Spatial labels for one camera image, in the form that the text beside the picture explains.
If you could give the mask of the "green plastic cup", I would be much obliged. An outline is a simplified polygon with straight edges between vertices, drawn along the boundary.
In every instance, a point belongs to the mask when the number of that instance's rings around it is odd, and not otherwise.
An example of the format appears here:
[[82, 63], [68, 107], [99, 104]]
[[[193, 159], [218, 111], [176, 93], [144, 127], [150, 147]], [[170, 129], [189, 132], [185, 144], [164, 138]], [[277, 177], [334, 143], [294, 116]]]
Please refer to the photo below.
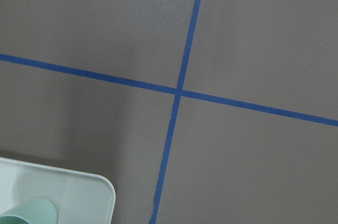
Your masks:
[[1, 223], [44, 223], [57, 222], [58, 213], [53, 203], [44, 198], [36, 198], [17, 205], [1, 214]]

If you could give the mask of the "cream rabbit tray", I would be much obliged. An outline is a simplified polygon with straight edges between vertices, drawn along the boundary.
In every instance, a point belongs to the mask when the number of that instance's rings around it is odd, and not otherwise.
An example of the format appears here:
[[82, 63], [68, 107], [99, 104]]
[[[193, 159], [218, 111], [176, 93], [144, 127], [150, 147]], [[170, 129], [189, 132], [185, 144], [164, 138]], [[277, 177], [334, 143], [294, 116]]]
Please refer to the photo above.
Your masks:
[[101, 175], [2, 157], [1, 214], [34, 199], [55, 207], [55, 223], [111, 223], [116, 194]]

